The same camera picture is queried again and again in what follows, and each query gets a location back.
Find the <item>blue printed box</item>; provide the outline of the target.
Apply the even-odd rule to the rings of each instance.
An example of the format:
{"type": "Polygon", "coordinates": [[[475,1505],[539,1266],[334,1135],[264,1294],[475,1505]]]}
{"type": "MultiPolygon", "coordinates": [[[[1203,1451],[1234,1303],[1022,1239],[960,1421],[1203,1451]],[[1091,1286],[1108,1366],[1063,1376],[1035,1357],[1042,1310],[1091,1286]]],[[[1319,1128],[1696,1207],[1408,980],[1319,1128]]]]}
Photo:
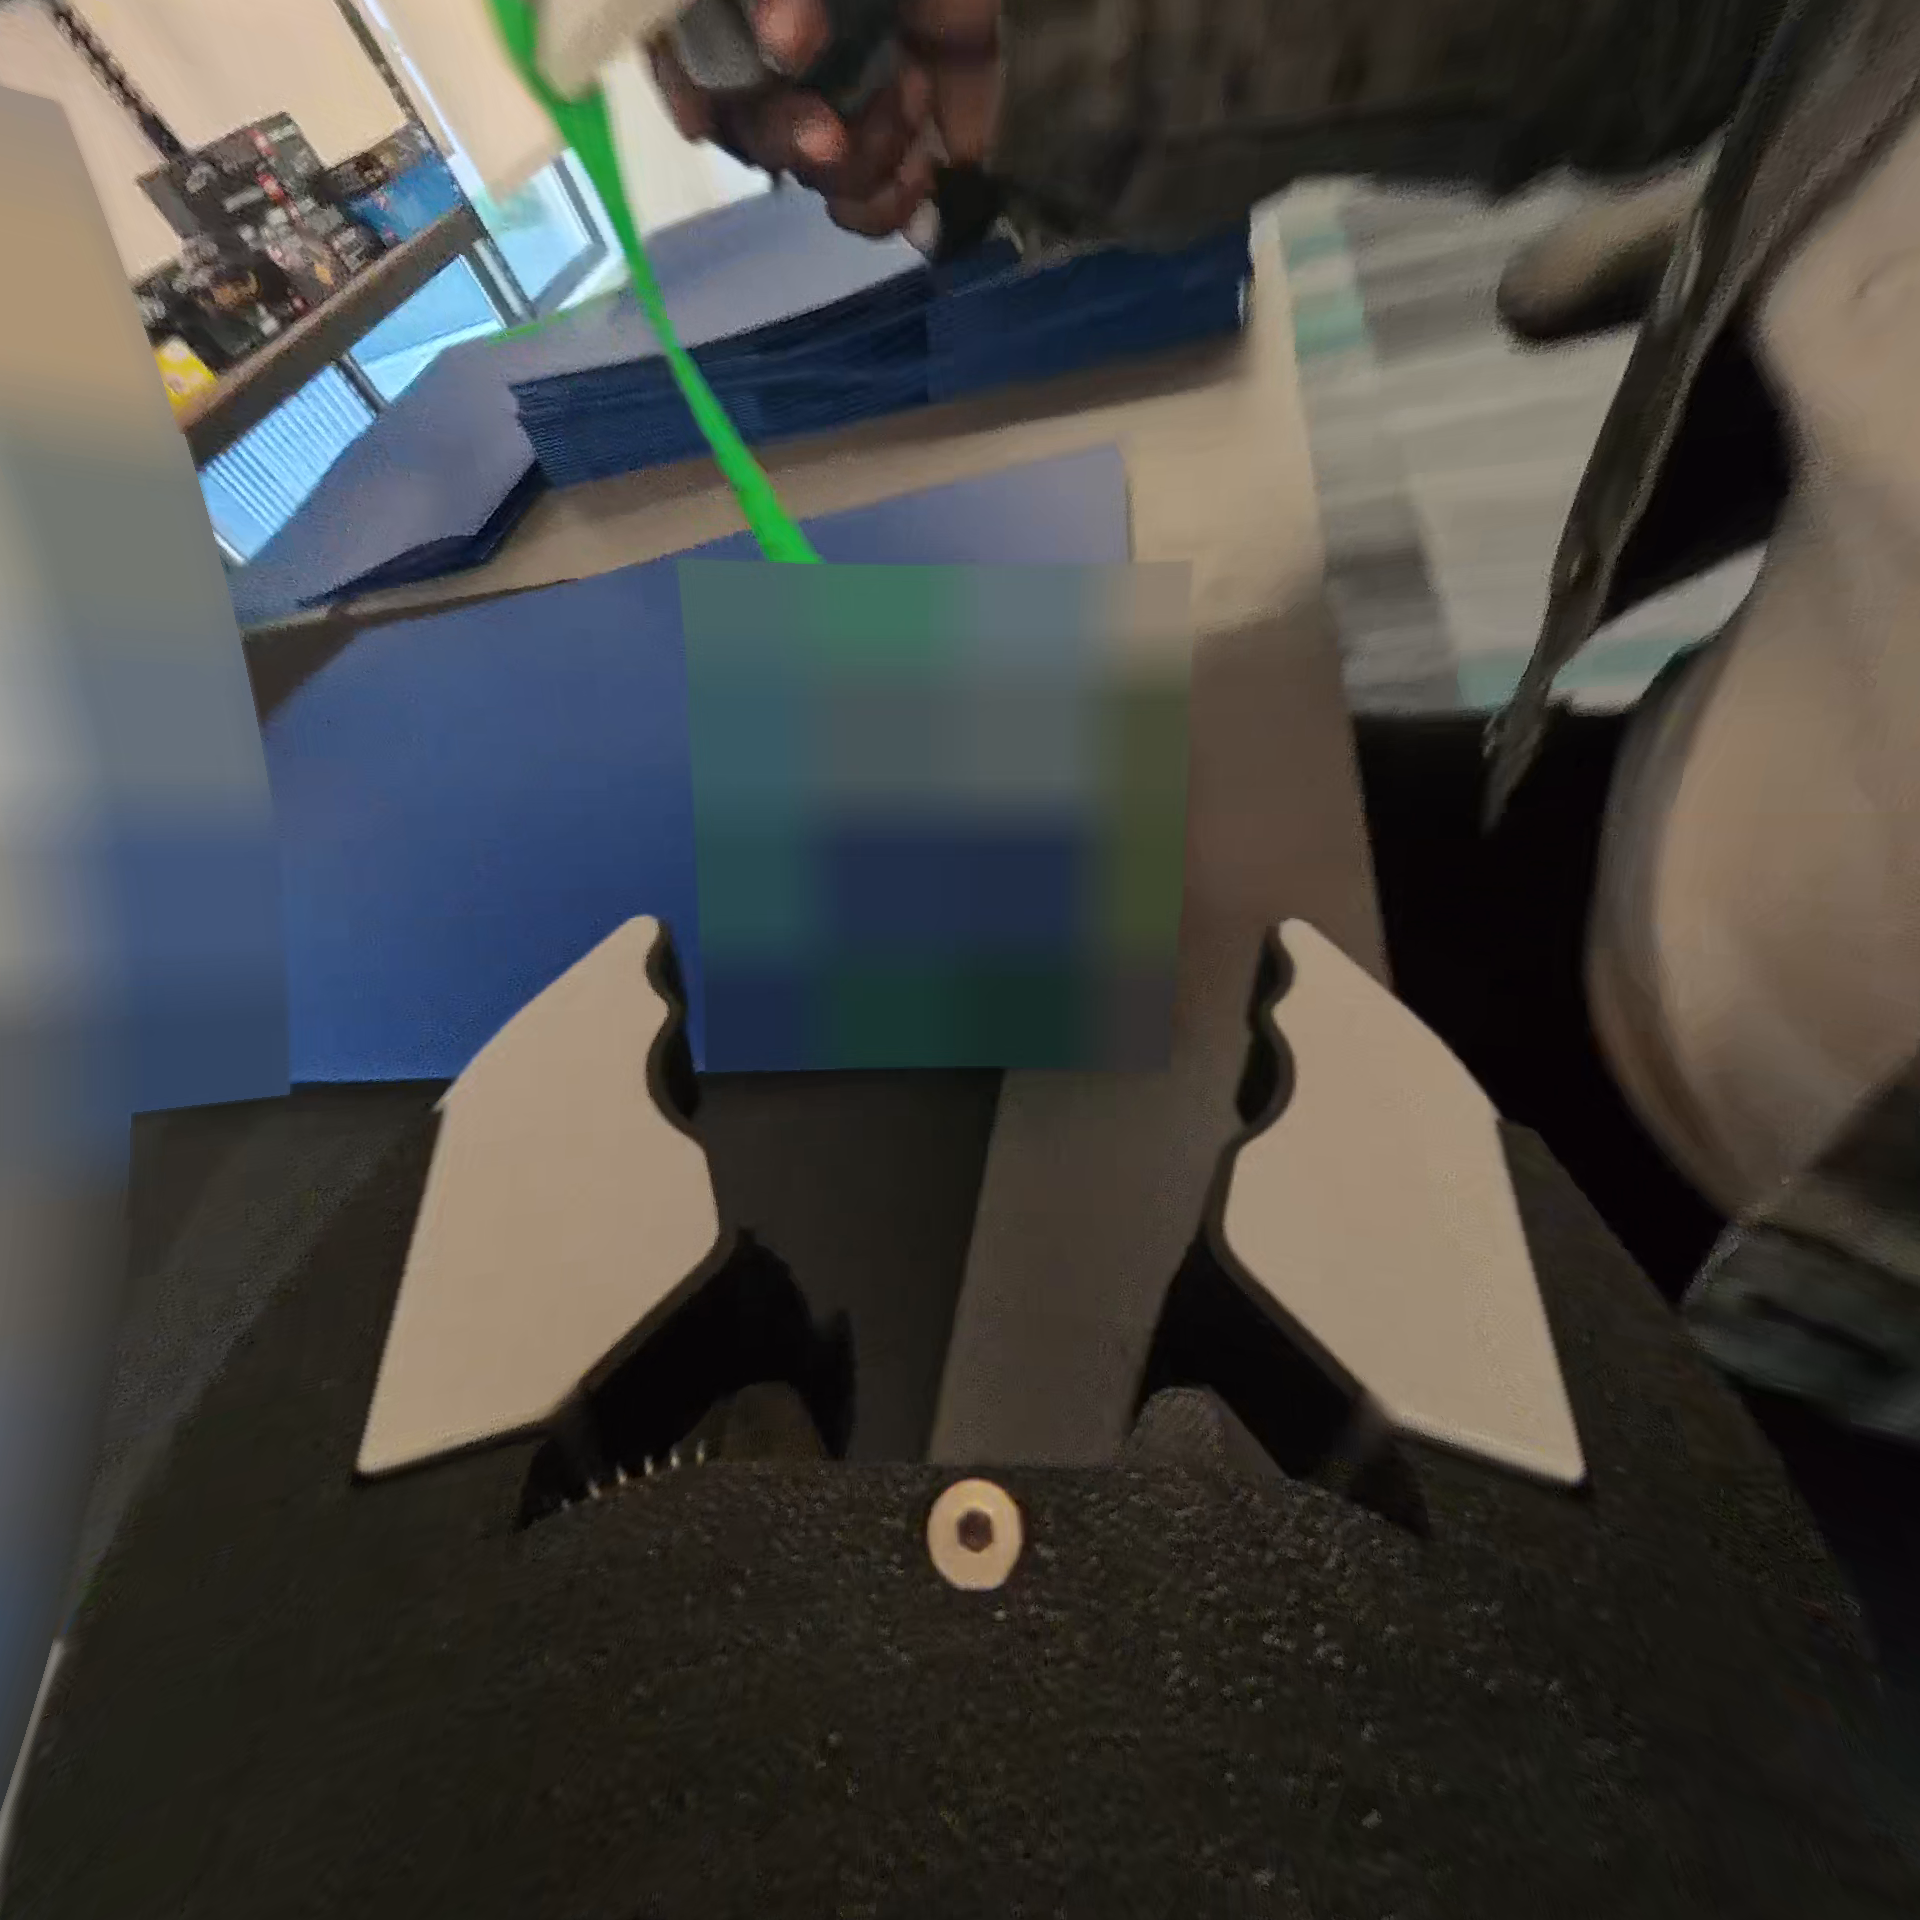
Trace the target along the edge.
{"type": "Polygon", "coordinates": [[[323,203],[372,234],[382,252],[469,204],[445,155],[417,122],[328,166],[318,189],[323,203]]]}

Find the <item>blue sheet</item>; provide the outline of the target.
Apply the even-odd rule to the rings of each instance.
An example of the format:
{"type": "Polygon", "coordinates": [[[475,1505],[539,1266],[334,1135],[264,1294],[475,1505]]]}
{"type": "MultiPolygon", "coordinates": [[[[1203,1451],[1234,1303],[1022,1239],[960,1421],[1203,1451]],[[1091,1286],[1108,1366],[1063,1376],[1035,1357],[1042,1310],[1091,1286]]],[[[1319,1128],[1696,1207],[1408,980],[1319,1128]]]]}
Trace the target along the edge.
{"type": "Polygon", "coordinates": [[[269,718],[299,1084],[448,1082],[633,919],[710,1072],[1164,1061],[1188,569],[1123,452],[356,636],[269,718]]]}

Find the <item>person's right forearm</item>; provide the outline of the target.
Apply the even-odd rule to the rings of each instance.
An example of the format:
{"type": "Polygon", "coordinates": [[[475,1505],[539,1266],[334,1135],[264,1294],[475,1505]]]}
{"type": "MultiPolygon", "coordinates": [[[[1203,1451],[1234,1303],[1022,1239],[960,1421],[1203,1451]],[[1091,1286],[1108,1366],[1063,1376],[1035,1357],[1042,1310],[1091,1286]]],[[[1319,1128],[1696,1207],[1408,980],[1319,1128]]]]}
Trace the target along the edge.
{"type": "Polygon", "coordinates": [[[1034,248],[1185,245],[1309,178],[1510,196],[1690,157],[1786,5],[999,9],[984,172],[1034,248]]]}

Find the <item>dark printed box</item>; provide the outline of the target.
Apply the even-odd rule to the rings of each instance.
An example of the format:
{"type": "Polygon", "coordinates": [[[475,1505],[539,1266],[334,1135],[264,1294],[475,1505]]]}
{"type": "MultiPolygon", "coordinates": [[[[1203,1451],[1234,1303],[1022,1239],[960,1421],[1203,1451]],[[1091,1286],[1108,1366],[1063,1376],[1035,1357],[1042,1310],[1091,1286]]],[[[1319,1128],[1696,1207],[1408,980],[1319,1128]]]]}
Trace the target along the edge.
{"type": "Polygon", "coordinates": [[[356,266],[300,239],[260,248],[203,234],[133,280],[131,291],[154,348],[181,344],[224,375],[342,294],[356,266]]]}

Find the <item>black printed box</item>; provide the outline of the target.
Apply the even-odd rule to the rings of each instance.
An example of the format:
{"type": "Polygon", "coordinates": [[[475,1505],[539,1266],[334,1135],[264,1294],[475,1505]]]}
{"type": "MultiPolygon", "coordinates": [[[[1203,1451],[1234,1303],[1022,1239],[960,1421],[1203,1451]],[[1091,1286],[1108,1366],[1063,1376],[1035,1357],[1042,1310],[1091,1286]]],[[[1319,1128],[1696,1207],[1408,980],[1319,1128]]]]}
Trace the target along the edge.
{"type": "Polygon", "coordinates": [[[279,110],[139,176],[136,186],[186,241],[238,236],[277,204],[317,204],[324,161],[299,122],[279,110]]]}

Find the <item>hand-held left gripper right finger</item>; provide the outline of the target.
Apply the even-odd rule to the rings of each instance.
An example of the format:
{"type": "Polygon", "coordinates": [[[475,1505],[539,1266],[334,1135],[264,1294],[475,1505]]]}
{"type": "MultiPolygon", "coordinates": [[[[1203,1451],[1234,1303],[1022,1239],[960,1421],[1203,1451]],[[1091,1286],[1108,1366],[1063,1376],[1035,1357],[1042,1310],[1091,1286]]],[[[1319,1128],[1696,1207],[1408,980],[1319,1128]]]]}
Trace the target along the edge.
{"type": "Polygon", "coordinates": [[[1223,1264],[1392,1436],[1584,1485],[1494,1104],[1309,923],[1275,925],[1267,956],[1247,1063],[1281,1076],[1228,1150],[1223,1264]]]}

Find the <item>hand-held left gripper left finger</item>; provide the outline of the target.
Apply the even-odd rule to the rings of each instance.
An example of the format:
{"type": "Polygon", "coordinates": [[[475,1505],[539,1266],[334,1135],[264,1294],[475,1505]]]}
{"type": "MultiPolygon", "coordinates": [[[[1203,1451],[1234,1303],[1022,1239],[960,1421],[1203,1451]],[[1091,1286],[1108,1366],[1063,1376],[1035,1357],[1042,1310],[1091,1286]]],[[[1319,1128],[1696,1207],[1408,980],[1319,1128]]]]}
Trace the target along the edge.
{"type": "Polygon", "coordinates": [[[724,1222],[678,1096],[674,937],[632,919],[515,1013],[436,1107],[356,1474],[553,1433],[714,1272],[724,1222]]]}

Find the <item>green lanyard strap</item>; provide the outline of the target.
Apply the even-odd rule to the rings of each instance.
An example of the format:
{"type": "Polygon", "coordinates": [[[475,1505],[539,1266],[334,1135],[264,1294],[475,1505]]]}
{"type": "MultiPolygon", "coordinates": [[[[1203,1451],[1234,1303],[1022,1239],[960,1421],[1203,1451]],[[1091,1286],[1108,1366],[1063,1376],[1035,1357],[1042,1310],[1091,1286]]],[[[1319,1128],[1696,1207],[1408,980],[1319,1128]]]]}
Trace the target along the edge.
{"type": "Polygon", "coordinates": [[[624,181],[613,119],[606,105],[599,80],[589,83],[586,99],[570,99],[541,76],[539,34],[535,7],[529,3],[490,3],[496,41],[515,78],[541,109],[563,146],[583,165],[583,171],[609,214],[638,307],[656,336],[662,358],[700,428],[710,455],[734,491],[748,531],[761,556],[769,562],[817,565],[822,556],[801,527],[790,516],[782,497],[751,448],[738,434],[734,421],[715,397],[705,372],[687,352],[669,318],[653,264],[645,252],[642,232],[630,206],[624,181]]]}

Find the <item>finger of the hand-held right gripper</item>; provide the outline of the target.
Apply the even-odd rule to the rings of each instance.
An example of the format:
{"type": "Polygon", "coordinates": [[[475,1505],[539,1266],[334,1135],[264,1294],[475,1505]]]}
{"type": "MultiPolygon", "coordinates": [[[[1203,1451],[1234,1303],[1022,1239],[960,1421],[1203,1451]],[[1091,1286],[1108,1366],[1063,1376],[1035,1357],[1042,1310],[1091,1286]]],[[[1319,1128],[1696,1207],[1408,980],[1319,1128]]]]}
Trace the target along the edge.
{"type": "Polygon", "coordinates": [[[538,3],[539,74],[562,99],[586,101],[611,60],[679,19],[679,3],[538,3]]]}

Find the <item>person's right hand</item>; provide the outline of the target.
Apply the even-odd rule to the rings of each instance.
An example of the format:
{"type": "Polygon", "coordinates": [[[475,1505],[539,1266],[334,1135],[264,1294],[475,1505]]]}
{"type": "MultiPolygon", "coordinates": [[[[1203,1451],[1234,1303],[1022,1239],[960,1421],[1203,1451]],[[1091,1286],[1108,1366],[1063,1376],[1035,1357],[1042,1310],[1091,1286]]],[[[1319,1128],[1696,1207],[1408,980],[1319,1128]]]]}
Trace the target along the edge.
{"type": "Polygon", "coordinates": [[[909,234],[945,165],[988,155],[997,110],[996,3],[918,3],[897,9],[897,62],[888,84],[853,117],[801,88],[830,44],[817,3],[766,3],[754,30],[775,73],[758,91],[720,93],[694,80],[671,39],[645,52],[669,117],[705,143],[771,176],[790,176],[823,198],[845,231],[909,234]]]}

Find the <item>white panel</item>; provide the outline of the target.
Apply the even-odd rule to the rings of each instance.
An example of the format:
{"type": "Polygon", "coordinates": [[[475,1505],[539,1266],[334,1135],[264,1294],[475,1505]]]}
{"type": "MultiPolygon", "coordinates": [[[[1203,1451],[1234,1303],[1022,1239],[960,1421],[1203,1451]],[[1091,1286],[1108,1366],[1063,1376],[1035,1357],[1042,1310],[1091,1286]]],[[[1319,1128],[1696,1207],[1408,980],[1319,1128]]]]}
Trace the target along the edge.
{"type": "Polygon", "coordinates": [[[501,41],[490,3],[371,3],[400,76],[464,186],[496,201],[566,152],[501,41]]]}

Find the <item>stack of blue sheets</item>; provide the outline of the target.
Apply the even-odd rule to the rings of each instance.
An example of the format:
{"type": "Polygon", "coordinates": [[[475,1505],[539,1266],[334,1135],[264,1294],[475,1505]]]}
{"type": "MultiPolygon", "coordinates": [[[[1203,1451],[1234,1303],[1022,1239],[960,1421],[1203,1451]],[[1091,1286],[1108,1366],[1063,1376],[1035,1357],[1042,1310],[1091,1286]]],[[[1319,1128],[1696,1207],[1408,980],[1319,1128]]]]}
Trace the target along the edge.
{"type": "MultiPolygon", "coordinates": [[[[1175,251],[1039,263],[1005,239],[948,266],[833,226],[793,189],[656,231],[667,316],[745,445],[823,434],[1236,339],[1251,219],[1175,251]]],[[[708,451],[632,294],[567,314],[510,376],[553,486],[708,451]]]]}
{"type": "Polygon", "coordinates": [[[546,476],[515,386],[538,331],[443,352],[326,470],[287,527],[229,571],[237,624],[271,627],[494,558],[546,476]]]}

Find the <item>person's beige trousers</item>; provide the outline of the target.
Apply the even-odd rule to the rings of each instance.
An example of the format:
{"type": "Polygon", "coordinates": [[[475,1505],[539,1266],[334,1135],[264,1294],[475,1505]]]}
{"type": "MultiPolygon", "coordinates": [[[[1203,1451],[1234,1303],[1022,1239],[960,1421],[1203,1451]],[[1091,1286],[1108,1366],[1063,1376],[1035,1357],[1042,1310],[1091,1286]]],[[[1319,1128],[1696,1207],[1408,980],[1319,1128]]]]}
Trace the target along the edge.
{"type": "Polygon", "coordinates": [[[1629,722],[1589,940],[1603,1057],[1724,1216],[1916,1054],[1916,128],[1814,222],[1756,344],[1788,494],[1735,619],[1629,722]]]}

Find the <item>person's dark jacket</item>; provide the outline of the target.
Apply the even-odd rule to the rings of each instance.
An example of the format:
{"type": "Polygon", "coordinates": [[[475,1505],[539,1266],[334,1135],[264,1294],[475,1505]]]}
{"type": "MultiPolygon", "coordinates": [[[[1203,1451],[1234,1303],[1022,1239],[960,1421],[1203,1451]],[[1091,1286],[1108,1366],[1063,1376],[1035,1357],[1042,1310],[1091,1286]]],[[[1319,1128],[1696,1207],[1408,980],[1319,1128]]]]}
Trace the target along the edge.
{"type": "MultiPolygon", "coordinates": [[[[1542,632],[1491,737],[1494,813],[1536,759],[1556,676],[1614,616],[1662,485],[1683,479],[1681,446],[1707,423],[1716,348],[1743,348],[1778,406],[1786,500],[1788,431],[1761,366],[1761,307],[1814,222],[1916,128],[1916,27],[1916,5],[1788,7],[1672,236],[1574,494],[1542,632]]],[[[1746,1385],[1914,1448],[1916,1203],[1914,1054],[1807,1171],[1755,1209],[1722,1214],[1726,1225],[1683,1298],[1695,1340],[1746,1385]]]]}

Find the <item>grey shelf board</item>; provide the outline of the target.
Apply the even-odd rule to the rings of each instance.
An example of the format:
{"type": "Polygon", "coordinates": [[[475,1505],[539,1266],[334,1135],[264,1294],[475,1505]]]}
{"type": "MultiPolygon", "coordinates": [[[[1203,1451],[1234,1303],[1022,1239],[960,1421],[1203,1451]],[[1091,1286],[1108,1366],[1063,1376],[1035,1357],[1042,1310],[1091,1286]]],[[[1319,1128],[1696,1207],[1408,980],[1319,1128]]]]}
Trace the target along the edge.
{"type": "Polygon", "coordinates": [[[475,208],[461,204],[380,255],[338,294],[222,372],[177,418],[195,467],[222,457],[488,236],[475,208]]]}

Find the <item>black perforated rack post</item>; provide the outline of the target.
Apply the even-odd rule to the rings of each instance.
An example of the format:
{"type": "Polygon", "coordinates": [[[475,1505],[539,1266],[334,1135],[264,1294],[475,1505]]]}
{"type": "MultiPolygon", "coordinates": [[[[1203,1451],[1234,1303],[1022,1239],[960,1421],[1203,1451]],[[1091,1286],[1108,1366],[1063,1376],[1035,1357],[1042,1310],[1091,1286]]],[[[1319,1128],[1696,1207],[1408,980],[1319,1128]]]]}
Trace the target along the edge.
{"type": "Polygon", "coordinates": [[[191,148],[160,117],[153,101],[139,88],[123,62],[108,50],[108,44],[85,21],[83,12],[69,3],[44,3],[42,9],[65,44],[83,60],[93,78],[104,88],[153,152],[165,163],[186,158],[191,148]]]}

